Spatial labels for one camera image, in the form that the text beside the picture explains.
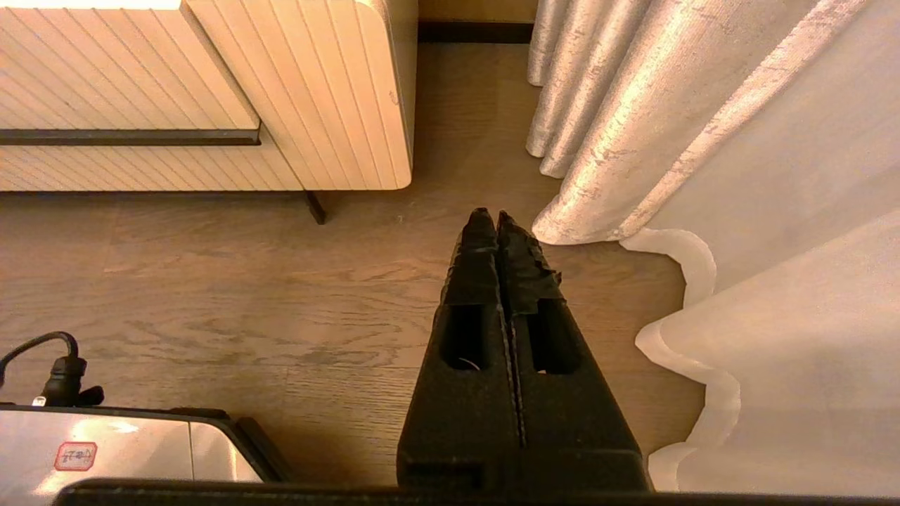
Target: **cabinet drawer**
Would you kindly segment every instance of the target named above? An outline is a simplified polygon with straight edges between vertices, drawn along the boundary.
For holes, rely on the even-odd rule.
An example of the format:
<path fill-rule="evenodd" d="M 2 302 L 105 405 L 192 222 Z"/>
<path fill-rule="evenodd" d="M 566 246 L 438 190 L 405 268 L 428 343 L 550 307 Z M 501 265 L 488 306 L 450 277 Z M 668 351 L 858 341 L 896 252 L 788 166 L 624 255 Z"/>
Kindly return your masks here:
<path fill-rule="evenodd" d="M 153 4 L 0 8 L 0 129 L 258 128 L 186 5 Z"/>
<path fill-rule="evenodd" d="M 0 192 L 302 190 L 265 127 L 259 146 L 4 146 Z"/>

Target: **silver curtain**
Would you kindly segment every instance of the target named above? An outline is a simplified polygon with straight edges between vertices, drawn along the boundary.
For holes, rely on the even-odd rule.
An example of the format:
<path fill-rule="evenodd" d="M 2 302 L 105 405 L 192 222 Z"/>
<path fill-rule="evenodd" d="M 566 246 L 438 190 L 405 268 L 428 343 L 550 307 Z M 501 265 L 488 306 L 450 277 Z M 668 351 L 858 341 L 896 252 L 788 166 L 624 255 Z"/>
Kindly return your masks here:
<path fill-rule="evenodd" d="M 528 79 L 544 89 L 527 148 L 564 180 L 535 235 L 636 233 L 865 3 L 541 0 Z"/>

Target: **black edge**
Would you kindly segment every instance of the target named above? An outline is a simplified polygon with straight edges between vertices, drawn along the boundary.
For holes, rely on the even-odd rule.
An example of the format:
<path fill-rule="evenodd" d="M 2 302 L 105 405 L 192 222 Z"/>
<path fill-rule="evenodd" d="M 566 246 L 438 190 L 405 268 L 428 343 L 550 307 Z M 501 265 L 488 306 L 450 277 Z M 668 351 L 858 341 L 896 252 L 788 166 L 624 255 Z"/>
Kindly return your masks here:
<path fill-rule="evenodd" d="M 528 44 L 533 23 L 480 23 L 467 21 L 422 21 L 419 43 Z"/>
<path fill-rule="evenodd" d="M 255 130 L 0 130 L 0 146 L 259 146 Z"/>

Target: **wood grain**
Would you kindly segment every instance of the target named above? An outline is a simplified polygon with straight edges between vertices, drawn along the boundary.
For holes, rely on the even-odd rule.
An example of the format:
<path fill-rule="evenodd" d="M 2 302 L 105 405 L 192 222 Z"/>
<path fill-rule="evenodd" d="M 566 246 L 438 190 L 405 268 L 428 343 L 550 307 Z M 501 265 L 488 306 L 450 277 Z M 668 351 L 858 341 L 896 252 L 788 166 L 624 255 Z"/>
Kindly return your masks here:
<path fill-rule="evenodd" d="M 456 237 L 473 207 L 528 225 L 559 182 L 524 149 L 527 47 L 423 45 L 413 184 L 321 195 L 0 194 L 0 348 L 70 330 L 110 405 L 260 419 L 307 483 L 393 483 L 397 437 Z M 645 452 L 684 439 L 703 387 L 635 348 L 678 310 L 669 258 L 546 247 Z M 59 348 L 13 364 L 27 402 Z"/>

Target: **stainless steel surface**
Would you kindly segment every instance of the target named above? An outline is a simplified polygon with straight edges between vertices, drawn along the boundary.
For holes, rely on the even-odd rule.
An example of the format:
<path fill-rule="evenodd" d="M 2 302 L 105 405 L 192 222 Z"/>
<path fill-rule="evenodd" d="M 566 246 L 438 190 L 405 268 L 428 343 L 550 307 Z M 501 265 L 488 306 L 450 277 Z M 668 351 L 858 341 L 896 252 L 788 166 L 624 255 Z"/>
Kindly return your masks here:
<path fill-rule="evenodd" d="M 63 486 L 92 477 L 261 481 L 205 423 L 0 411 L 0 504 L 50 504 Z"/>

